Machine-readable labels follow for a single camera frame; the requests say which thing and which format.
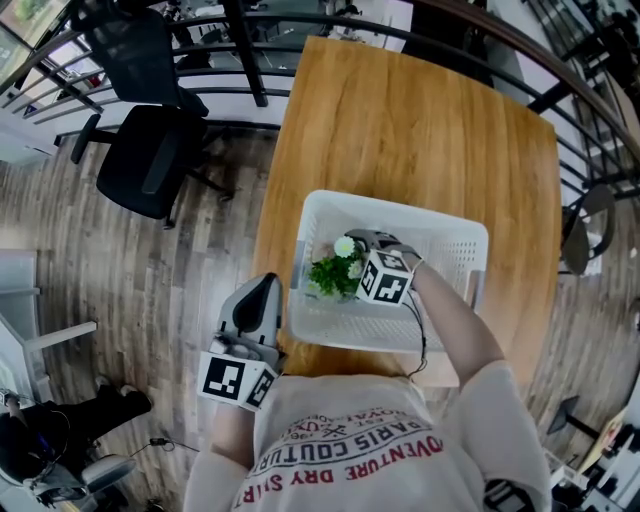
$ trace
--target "white plastic basket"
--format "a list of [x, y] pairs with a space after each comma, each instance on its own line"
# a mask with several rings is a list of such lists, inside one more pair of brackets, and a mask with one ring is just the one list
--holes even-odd
[[[305, 276], [312, 255], [355, 228], [388, 232], [411, 245], [477, 307], [489, 246], [482, 224], [379, 199], [316, 190], [307, 196], [302, 209], [289, 290], [287, 330], [295, 339], [356, 350], [421, 352], [420, 328], [408, 308], [359, 300], [337, 303], [309, 294]], [[424, 320], [427, 349], [443, 350], [417, 295], [414, 297]]]

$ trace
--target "chair armrest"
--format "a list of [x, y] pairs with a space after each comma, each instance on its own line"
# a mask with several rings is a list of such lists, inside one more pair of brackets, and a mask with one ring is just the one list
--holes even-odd
[[80, 135], [78, 135], [76, 145], [73, 146], [73, 151], [71, 152], [71, 161], [74, 164], [80, 163], [82, 155], [84, 155], [84, 151], [87, 149], [87, 145], [91, 140], [91, 134], [93, 130], [95, 130], [96, 126], [98, 126], [99, 121], [100, 114], [93, 114], [85, 123], [84, 128], [82, 128]]
[[157, 194], [164, 183], [173, 165], [178, 148], [180, 147], [181, 134], [175, 129], [169, 129], [160, 143], [156, 156], [153, 157], [149, 173], [142, 184], [143, 194]]

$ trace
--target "white flower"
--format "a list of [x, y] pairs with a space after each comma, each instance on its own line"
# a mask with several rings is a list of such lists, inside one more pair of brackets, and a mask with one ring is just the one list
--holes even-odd
[[336, 243], [333, 244], [333, 250], [335, 251], [336, 256], [340, 256], [341, 258], [348, 258], [351, 256], [355, 247], [356, 244], [350, 236], [341, 236], [336, 240]]
[[362, 275], [362, 262], [360, 260], [354, 261], [349, 265], [349, 272], [347, 277], [349, 279], [358, 279]]

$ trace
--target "white t-shirt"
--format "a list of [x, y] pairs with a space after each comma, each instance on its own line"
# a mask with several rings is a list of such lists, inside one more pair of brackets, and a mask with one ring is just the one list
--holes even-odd
[[493, 481], [508, 482], [491, 484], [499, 499], [506, 485], [528, 510], [550, 506], [536, 429], [503, 361], [438, 426], [406, 379], [281, 377], [256, 414], [254, 451], [251, 470], [200, 453], [185, 512], [480, 511]]

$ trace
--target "hand-held gripper device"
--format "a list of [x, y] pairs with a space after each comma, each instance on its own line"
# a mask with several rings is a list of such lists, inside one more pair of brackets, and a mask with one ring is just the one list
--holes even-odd
[[218, 331], [200, 354], [198, 395], [257, 411], [282, 373], [286, 355], [276, 347], [282, 323], [282, 283], [255, 277], [222, 305]]

